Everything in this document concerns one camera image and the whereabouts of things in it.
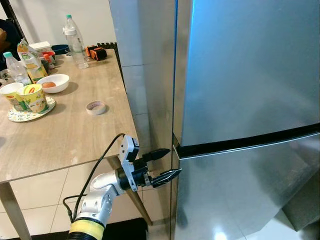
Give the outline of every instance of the robotic arm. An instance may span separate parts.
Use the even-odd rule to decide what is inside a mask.
[[[169,183],[181,172],[181,168],[171,169],[152,178],[147,162],[162,158],[170,150],[161,148],[136,160],[138,151],[137,140],[125,135],[119,150],[122,168],[100,174],[92,180],[89,193],[71,224],[68,240],[101,240],[116,196],[128,189],[136,192],[138,186],[159,187]]]

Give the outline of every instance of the egg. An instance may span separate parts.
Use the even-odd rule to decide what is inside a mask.
[[[55,87],[55,86],[56,86],[56,84],[54,82],[52,82],[52,81],[48,81],[48,82],[42,83],[42,87],[44,87],[44,88],[52,88],[52,87]]]

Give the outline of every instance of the roll of tape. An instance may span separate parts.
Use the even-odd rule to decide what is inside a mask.
[[[92,101],[86,105],[85,109],[90,115],[99,115],[106,110],[106,104],[103,101]]]

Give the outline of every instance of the blue container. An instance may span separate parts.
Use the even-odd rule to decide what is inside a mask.
[[[55,55],[61,55],[70,52],[69,46],[67,44],[53,45],[51,48],[55,52]]]

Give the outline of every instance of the white bowl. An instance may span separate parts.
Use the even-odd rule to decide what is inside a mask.
[[[45,93],[55,94],[65,90],[69,85],[69,76],[66,74],[53,74],[50,76],[45,76],[37,81],[37,84],[44,84],[48,82],[55,83],[53,87],[42,87]]]

